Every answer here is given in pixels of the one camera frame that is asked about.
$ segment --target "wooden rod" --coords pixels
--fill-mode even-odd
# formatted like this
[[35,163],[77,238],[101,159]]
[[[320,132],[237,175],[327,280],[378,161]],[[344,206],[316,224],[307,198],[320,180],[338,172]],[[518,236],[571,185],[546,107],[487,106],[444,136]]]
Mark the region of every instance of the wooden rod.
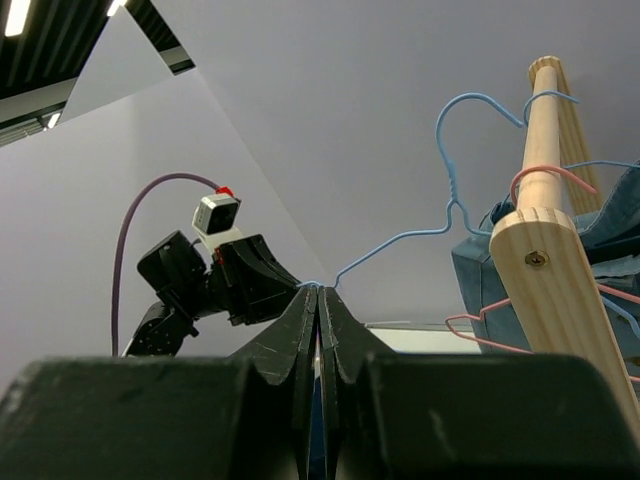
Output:
[[[552,67],[540,68],[534,92],[555,90],[557,78]],[[559,165],[560,101],[534,101],[523,168]],[[640,445],[638,401],[578,233],[560,209],[560,185],[556,174],[525,176],[518,209],[495,225],[489,251],[532,350],[591,362]]]
[[[553,67],[542,67],[536,75],[533,94],[556,90],[557,75]],[[560,166],[558,98],[544,95],[533,101],[529,116],[529,130],[524,147],[522,169],[540,165]],[[520,182],[520,208],[562,207],[561,180],[557,173],[535,172]]]
[[[564,73],[562,62],[558,57],[547,55],[538,58],[529,67],[529,80],[531,88],[535,87],[535,81],[538,77],[538,71],[546,66],[551,66],[556,70],[558,75],[557,91],[565,95],[573,96],[567,77]],[[558,117],[560,123],[560,163],[562,166],[575,165],[577,163],[585,163],[591,160],[591,154],[587,148],[587,142],[584,139],[582,126],[576,105],[568,100],[558,101]],[[598,190],[597,194],[585,192],[578,185],[570,181],[564,181],[567,188],[569,201],[573,209],[574,215],[582,215],[588,212],[600,210],[604,204],[604,198],[600,192],[598,184],[598,176],[593,165],[575,168],[571,171],[582,180],[587,182],[593,188]]]

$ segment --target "cable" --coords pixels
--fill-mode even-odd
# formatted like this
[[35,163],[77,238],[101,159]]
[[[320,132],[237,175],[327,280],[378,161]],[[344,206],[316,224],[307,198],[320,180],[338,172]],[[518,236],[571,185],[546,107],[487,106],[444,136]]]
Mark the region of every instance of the cable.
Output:
[[640,168],[640,165],[635,163],[610,162],[609,160],[593,160],[591,162],[574,163],[573,165],[566,165],[562,168],[565,170],[572,170],[578,167],[588,167],[589,165],[611,165],[613,167]]
[[149,185],[144,187],[129,206],[129,209],[122,220],[120,233],[118,234],[118,243],[116,245],[116,254],[113,262],[113,283],[111,285],[111,355],[114,357],[118,356],[119,350],[118,320],[120,314],[120,283],[122,281],[122,262],[124,259],[124,246],[127,241],[127,233],[129,232],[133,215],[136,213],[136,210],[144,197],[146,197],[147,194],[155,187],[169,180],[192,180],[211,187],[214,190],[218,190],[220,188],[220,186],[215,182],[199,175],[194,175],[192,173],[169,173],[156,178]]
[[306,282],[299,283],[298,287],[324,287],[320,282],[316,282],[315,280],[308,280]]

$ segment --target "ceiling light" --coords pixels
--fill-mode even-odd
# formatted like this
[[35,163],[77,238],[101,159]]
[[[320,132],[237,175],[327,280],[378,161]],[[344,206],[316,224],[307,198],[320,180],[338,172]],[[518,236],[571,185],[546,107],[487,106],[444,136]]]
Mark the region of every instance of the ceiling light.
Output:
[[111,6],[109,10],[107,10],[107,17],[113,17],[115,13],[118,11],[118,7],[124,7],[127,3],[127,0],[113,0],[111,2]]
[[27,21],[27,13],[29,13],[29,4],[31,0],[12,0],[9,7],[9,17],[7,18],[7,26],[4,30],[5,37],[15,37],[20,35],[24,30],[24,24]]
[[51,118],[49,119],[49,123],[47,123],[47,128],[53,128],[56,126],[56,123],[58,123],[58,120],[60,119],[60,115],[61,113],[54,113],[53,115],[51,115]]

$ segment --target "pink wire hanger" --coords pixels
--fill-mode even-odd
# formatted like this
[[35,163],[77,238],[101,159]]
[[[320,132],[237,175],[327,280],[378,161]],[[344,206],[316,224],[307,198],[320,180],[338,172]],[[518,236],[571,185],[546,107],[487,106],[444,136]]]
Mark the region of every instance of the pink wire hanger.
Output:
[[[586,190],[589,193],[597,193],[598,191],[593,188],[591,185],[589,185],[588,183],[586,183],[584,180],[582,180],[581,178],[577,177],[576,175],[574,175],[573,173],[569,172],[568,170],[565,170],[562,167],[556,167],[556,166],[552,166],[552,165],[540,165],[540,166],[536,166],[536,167],[531,167],[531,168],[527,168],[524,170],[521,170],[515,177],[513,177],[513,180],[511,181],[511,187],[509,189],[510,191],[510,195],[511,195],[511,202],[513,203],[514,206],[517,205],[517,195],[516,195],[516,189],[518,187],[518,184],[520,183],[520,180],[522,180],[522,178],[532,172],[541,172],[541,171],[551,171],[554,173],[558,173],[562,176],[564,176],[565,178],[567,178],[568,180],[571,180],[572,182],[576,183],[580,188],[583,188],[584,190]],[[617,290],[615,288],[611,288],[611,287],[607,287],[605,285],[597,285],[598,290],[603,292],[603,293],[608,293],[609,295],[613,295],[616,296],[618,298],[622,298],[623,300],[627,300],[629,302],[633,302],[636,304],[640,304],[640,297],[636,296],[636,295],[632,295],[630,293],[626,293],[626,292],[622,292],[620,290]],[[499,348],[501,350],[505,350],[508,352],[513,352],[513,353],[526,353],[526,354],[533,354],[534,352],[530,351],[530,350],[523,350],[522,348],[517,348],[517,347],[511,347],[509,345],[505,345],[504,343],[498,343],[498,342],[492,342],[490,340],[484,340],[482,338],[476,338],[476,337],[472,337],[471,335],[466,335],[458,330],[456,330],[452,325],[451,322],[453,320],[460,320],[460,319],[466,319],[466,320],[471,320],[474,322],[484,322],[485,321],[485,317],[486,314],[493,311],[493,310],[497,310],[499,308],[502,307],[506,307],[507,305],[511,304],[511,300],[508,298],[505,298],[504,300],[500,300],[499,302],[496,303],[492,303],[491,305],[487,305],[486,307],[483,307],[480,309],[480,312],[478,312],[478,315],[471,315],[469,313],[462,313],[459,315],[452,315],[450,317],[447,317],[444,321],[445,325],[447,326],[447,328],[449,329],[449,331],[451,333],[453,333],[456,337],[459,338],[463,338],[465,340],[471,340],[472,342],[478,343],[478,344],[483,344],[483,345],[488,345],[490,347],[495,347],[495,348]],[[632,382],[635,383],[640,383],[640,377],[634,377],[629,375],[629,379]]]

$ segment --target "metal screw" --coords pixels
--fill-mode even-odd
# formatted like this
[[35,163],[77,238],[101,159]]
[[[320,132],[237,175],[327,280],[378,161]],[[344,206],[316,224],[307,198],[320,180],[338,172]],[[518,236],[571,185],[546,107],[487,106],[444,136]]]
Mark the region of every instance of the metal screw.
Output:
[[549,256],[540,250],[534,250],[533,252],[529,252],[524,257],[524,263],[526,263],[530,267],[535,267],[535,268],[544,267],[548,261],[549,261]]

